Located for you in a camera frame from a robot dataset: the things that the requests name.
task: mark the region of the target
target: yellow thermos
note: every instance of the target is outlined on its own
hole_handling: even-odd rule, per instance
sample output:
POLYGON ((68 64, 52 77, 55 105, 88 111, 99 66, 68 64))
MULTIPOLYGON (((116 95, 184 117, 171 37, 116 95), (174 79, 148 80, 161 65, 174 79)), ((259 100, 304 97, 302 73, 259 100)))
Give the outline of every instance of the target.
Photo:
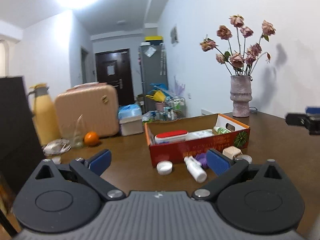
POLYGON ((29 95, 34 94, 32 103, 33 123, 36 128, 41 145, 47 145, 49 142, 61 138, 56 110, 48 94, 46 83, 36 84, 29 95))

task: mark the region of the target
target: cardboard box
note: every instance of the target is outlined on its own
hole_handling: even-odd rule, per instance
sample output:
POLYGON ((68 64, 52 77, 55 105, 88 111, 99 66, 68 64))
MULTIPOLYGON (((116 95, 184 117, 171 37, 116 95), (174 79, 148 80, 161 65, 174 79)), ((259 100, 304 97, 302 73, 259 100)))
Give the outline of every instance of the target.
POLYGON ((220 152, 229 146, 246 148, 249 143, 250 127, 223 114, 211 114, 192 118, 178 119, 174 121, 145 123, 145 133, 150 150, 151 162, 156 167, 160 161, 171 161, 173 164, 183 163, 186 156, 196 156, 214 148, 220 152), (218 127, 234 127, 234 131, 227 134, 216 135, 207 138, 155 144, 154 136, 159 133, 187 130, 188 132, 212 129, 218 127))

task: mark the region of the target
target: purple cloth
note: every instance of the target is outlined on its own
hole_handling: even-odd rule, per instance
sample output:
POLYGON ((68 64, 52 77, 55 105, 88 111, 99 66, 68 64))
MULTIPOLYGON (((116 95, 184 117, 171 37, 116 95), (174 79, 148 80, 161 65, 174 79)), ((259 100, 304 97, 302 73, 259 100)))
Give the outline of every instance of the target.
POLYGON ((204 169, 208 168, 208 165, 207 165, 207 154, 206 153, 197 154, 195 159, 197 161, 201 162, 202 168, 204 168, 204 169))

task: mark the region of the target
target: door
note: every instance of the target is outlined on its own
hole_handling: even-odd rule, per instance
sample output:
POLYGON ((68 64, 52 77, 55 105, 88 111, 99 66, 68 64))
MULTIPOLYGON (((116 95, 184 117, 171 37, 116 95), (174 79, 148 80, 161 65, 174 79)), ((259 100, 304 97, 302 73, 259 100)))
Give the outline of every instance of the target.
POLYGON ((96 53, 98 82, 113 85, 120 106, 134 104, 129 49, 96 53))

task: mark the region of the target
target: wooden table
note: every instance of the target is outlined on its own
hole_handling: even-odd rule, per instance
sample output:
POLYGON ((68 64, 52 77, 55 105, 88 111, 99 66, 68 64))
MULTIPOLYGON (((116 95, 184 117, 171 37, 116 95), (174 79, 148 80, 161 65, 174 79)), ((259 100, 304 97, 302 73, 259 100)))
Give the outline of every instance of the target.
MULTIPOLYGON (((249 147, 243 152, 256 164, 275 159, 301 193, 305 212, 298 232, 306 236, 320 213, 320 136, 310 136, 305 128, 287 126, 284 119, 268 114, 237 119, 251 127, 249 147)), ((89 158, 105 148, 112 152, 112 164, 102 177, 126 194, 130 190, 184 190, 191 194, 202 185, 194 181, 184 163, 174 165, 169 176, 160 176, 151 165, 144 134, 107 138, 97 147, 71 150, 62 155, 62 163, 89 158)), ((211 170, 207 173, 209 179, 216 177, 211 170)))

